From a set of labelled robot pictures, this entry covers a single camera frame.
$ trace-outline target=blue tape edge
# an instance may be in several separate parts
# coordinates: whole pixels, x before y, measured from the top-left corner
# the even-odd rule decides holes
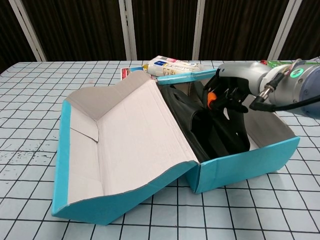
[[[56,167],[54,177],[52,211],[56,214],[61,208],[68,205],[68,183],[69,183],[69,156],[70,156],[70,117],[71,105],[63,101],[59,142],[56,156]]]
[[[132,66],[132,67],[129,67],[129,70],[130,70],[130,72],[134,72],[134,71],[138,71],[138,70],[143,71],[144,68],[142,66]]]
[[[178,163],[145,186],[116,195],[84,199],[59,209],[54,216],[107,225],[197,165],[195,161]]]
[[[261,176],[281,169],[294,154],[298,136],[265,147],[201,163],[186,173],[196,194]]]
[[[210,79],[216,74],[216,69],[210,69],[205,71],[198,72],[187,72],[177,75],[167,75],[157,77],[159,85],[168,85],[168,84],[182,84],[194,81],[200,81],[204,79]]]

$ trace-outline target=white bottle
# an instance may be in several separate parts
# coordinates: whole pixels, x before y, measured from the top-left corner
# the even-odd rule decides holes
[[[203,67],[198,63],[189,63],[165,56],[157,56],[143,65],[143,69],[149,74],[162,77],[191,72],[200,72]]]

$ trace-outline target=plastic bottle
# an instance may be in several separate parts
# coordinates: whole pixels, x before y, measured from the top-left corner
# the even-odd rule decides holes
[[[154,76],[176,75],[191,72],[200,72],[203,67],[198,63],[189,63],[165,56],[157,56],[143,65],[143,69]]]
[[[261,60],[260,61],[261,64],[267,65],[271,68],[275,68],[278,67],[280,65],[284,65],[284,64],[292,64],[292,62],[287,62],[287,61],[267,61],[267,60]],[[318,62],[305,62],[304,64],[311,64],[311,65],[317,65],[320,64]]]

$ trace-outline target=gray robot arm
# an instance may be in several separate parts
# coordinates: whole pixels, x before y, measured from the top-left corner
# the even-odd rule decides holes
[[[245,79],[248,92],[257,96],[257,100],[270,103],[275,111],[288,111],[295,114],[320,119],[320,65],[301,64],[281,65],[270,68],[264,64],[253,62],[224,63],[217,70],[218,79]],[[281,77],[276,86],[268,87],[268,83],[276,77]],[[312,104],[303,105],[307,100],[314,100]]]

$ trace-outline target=grid pattern tablecloth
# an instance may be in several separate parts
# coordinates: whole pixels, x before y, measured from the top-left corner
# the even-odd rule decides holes
[[[278,172],[203,194],[182,177],[108,226],[52,217],[63,100],[142,63],[24,62],[1,74],[0,240],[320,239],[320,121],[288,112],[278,114],[301,140]]]

